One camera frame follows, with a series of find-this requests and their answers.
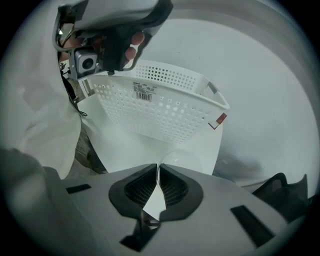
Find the white sleeve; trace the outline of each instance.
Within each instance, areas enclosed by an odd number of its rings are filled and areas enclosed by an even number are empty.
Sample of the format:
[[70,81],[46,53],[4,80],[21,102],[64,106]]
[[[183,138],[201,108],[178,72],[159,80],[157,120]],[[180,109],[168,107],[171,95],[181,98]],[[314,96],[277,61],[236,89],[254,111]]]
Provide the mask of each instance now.
[[51,41],[59,4],[43,1],[3,59],[0,143],[35,157],[64,179],[75,157],[81,119],[69,102]]

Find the white plastic basket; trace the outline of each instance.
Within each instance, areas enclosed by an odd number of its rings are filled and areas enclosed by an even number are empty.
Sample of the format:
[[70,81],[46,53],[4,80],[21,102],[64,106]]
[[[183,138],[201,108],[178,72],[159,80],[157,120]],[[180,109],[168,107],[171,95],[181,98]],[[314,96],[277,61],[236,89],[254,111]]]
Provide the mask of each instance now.
[[139,60],[119,75],[90,81],[113,123],[171,143],[182,143],[229,109],[203,75],[185,68]]

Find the camera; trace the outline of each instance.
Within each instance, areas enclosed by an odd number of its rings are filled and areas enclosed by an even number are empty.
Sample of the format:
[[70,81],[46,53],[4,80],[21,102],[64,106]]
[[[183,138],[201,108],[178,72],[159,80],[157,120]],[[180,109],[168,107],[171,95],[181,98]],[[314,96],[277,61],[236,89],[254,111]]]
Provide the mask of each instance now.
[[69,59],[72,79],[80,79],[96,72],[98,55],[93,47],[81,47],[71,53]]

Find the barcode label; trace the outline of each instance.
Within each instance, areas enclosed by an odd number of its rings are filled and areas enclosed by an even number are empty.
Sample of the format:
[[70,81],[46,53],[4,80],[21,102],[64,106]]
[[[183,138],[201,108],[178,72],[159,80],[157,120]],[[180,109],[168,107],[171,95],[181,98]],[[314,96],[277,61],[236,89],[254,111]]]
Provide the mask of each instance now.
[[136,92],[136,98],[143,100],[143,101],[147,101],[147,102],[151,102],[152,101],[152,95],[151,94],[146,94],[146,93],[142,93],[142,92]]

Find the black object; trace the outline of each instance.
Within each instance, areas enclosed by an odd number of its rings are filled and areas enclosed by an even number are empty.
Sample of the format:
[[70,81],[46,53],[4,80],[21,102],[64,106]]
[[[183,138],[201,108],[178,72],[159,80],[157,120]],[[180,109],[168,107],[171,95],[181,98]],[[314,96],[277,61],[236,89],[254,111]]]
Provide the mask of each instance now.
[[120,243],[132,250],[140,252],[159,230],[160,222],[143,212],[142,217],[137,220],[133,234],[123,238]]
[[85,112],[82,112],[79,110],[78,106],[76,103],[74,103],[74,100],[76,98],[76,94],[75,94],[75,91],[72,87],[72,85],[68,82],[67,79],[65,79],[65,77],[63,76],[63,71],[60,70],[60,73],[61,73],[61,78],[62,78],[62,81],[63,81],[63,84],[64,84],[64,87],[66,89],[66,92],[68,93],[68,96],[69,96],[69,101],[71,103],[71,105],[74,107],[74,109],[82,116],[82,117],[87,117],[88,115],[85,113]]
[[140,219],[141,211],[156,187],[157,165],[144,169],[114,183],[109,190],[109,199],[119,214]]
[[288,184],[281,172],[270,178],[252,193],[275,210],[288,222],[306,214],[308,209],[308,184],[305,174],[301,181]]
[[125,51],[130,47],[132,36],[147,28],[160,26],[173,9],[170,0],[159,0],[152,12],[145,18],[130,25],[113,26],[104,32],[103,70],[108,72],[123,71],[127,60]]
[[85,70],[90,69],[94,64],[94,60],[92,58],[87,58],[83,63],[82,63],[82,67]]
[[[122,216],[140,219],[141,212],[157,183],[157,165],[148,167],[114,183],[109,190],[109,199]],[[171,167],[160,165],[160,187],[166,210],[160,221],[183,220],[192,214],[202,202],[201,186]]]
[[198,182],[166,164],[160,165],[160,187],[166,207],[160,214],[161,222],[187,218],[204,198],[204,192]]
[[274,234],[244,205],[231,208],[230,211],[257,247],[274,237]]
[[64,87],[65,87],[66,91],[70,95],[71,99],[74,100],[76,98],[76,94],[75,94],[75,91],[74,91],[72,85],[63,76],[63,71],[62,70],[60,70],[60,73],[61,73],[61,78],[62,78],[62,81],[63,81],[63,84],[64,84]]
[[91,189],[91,186],[89,186],[88,184],[82,184],[78,186],[67,187],[66,191],[68,192],[68,194],[73,194],[73,193],[77,193],[77,192],[88,190],[88,189]]

